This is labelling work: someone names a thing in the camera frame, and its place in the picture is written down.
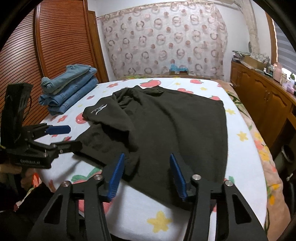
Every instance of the white wall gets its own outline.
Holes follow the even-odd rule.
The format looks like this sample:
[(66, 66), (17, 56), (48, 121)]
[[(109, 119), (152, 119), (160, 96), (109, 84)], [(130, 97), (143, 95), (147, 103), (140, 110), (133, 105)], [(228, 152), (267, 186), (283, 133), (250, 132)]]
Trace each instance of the white wall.
[[(158, 2), (168, 2), (170, 0), (160, 0)], [(155, 3), (157, 0), (88, 0), (89, 10), (95, 11), (96, 16), (102, 16), (111, 12), (119, 11), (122, 9), (136, 7), (144, 4)], [(243, 52), (248, 52), (248, 43), (250, 41), (250, 36), (246, 21), (243, 14), (238, 10), (236, 5), (223, 6), (222, 4), (217, 4), (228, 31), (228, 44), (227, 49), (224, 54), (223, 64), (224, 64), (224, 80), (229, 81), (230, 71), (231, 71), (231, 59), (233, 56), (232, 50), (239, 50)], [(102, 44), (103, 56), (109, 76), (109, 80), (115, 80), (111, 64), (109, 61), (107, 49), (104, 42), (103, 32), (101, 24), (98, 24), (99, 36)]]
[(266, 53), (271, 58), (271, 40), (266, 13), (253, 0), (251, 0), (251, 3), (254, 9), (255, 18), (257, 22), (260, 52), (262, 54)]

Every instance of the white logo print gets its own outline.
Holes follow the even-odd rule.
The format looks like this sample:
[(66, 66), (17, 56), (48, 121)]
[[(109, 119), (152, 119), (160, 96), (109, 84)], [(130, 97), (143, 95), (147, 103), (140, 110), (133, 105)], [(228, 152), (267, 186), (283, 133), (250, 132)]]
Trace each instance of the white logo print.
[(99, 111), (101, 111), (102, 109), (104, 109), (106, 106), (107, 106), (107, 104), (105, 104), (105, 105), (101, 105), (101, 106), (98, 108), (98, 111), (96, 112), (96, 115), (97, 115), (97, 113), (98, 113)]
[(94, 110), (91, 111), (91, 114), (94, 113), (96, 111), (96, 115), (99, 111), (101, 111), (103, 108), (105, 108), (107, 106), (107, 104), (105, 105), (101, 105), (99, 108), (96, 108)]

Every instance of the cable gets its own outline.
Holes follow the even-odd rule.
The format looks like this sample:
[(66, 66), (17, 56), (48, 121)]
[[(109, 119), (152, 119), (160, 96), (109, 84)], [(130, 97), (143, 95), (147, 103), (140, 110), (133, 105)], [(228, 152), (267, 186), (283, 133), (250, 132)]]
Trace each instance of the cable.
[(30, 106), (29, 106), (29, 109), (28, 109), (28, 111), (25, 113), (25, 117), (23, 118), (23, 122), (24, 122), (24, 120), (27, 118), (27, 116), (28, 116), (28, 114), (29, 114), (29, 112), (30, 112), (30, 109), (31, 109), (31, 106), (32, 106), (32, 97), (31, 96), (29, 96), (30, 97)]

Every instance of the denim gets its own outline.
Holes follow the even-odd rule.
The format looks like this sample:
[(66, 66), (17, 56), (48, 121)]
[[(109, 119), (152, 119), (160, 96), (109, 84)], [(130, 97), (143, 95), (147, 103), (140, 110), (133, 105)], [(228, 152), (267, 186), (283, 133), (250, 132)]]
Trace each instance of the denim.
[(70, 98), (75, 92), (77, 92), (82, 86), (84, 86), (90, 78), (97, 72), (95, 68), (90, 68), (82, 76), (79, 76), (75, 80), (67, 84), (58, 94), (43, 94), (39, 97), (40, 105), (60, 106), (68, 98)]
[(43, 77), (41, 79), (41, 88), (45, 94), (57, 94), (59, 93), (68, 83), (77, 77), (85, 74), (91, 66), (84, 64), (73, 64), (66, 66), (66, 72), (57, 76), (54, 79)]
[(71, 106), (73, 106), (78, 100), (90, 92), (98, 84), (98, 79), (92, 77), (80, 90), (67, 99), (61, 106), (49, 106), (48, 111), (51, 115), (64, 114)]

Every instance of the wooden wardrobe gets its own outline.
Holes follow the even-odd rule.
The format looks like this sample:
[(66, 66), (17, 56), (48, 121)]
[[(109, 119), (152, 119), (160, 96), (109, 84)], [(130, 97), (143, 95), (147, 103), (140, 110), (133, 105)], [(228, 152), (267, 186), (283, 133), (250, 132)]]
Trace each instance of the wooden wardrobe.
[(100, 83), (109, 81), (95, 15), (88, 11), (86, 0), (44, 0), (19, 24), (0, 52), (0, 110), (7, 84), (27, 82), (34, 87), (24, 125), (40, 123), (48, 115), (47, 108), (38, 104), (41, 78), (55, 78), (69, 64), (91, 65), (98, 70)]

